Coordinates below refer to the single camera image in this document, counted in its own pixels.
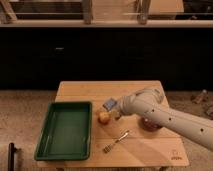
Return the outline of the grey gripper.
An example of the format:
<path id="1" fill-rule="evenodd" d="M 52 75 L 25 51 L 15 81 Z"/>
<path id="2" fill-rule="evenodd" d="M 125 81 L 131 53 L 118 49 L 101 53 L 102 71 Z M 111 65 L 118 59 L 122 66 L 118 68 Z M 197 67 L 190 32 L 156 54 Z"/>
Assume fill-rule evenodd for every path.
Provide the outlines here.
<path id="1" fill-rule="evenodd" d="M 115 120 L 119 120 L 121 118 L 119 103 L 117 100 L 110 98 L 104 102 L 103 107 Z"/>

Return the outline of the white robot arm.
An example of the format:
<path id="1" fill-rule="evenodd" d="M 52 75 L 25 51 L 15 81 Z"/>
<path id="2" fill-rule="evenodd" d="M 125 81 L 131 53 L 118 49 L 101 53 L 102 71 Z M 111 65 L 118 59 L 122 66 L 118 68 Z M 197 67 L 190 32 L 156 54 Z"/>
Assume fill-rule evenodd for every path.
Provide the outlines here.
<path id="1" fill-rule="evenodd" d="M 116 119 L 137 114 L 213 151 L 213 121 L 165 107 L 164 97 L 161 89 L 147 87 L 118 99 L 110 98 L 103 107 Z"/>

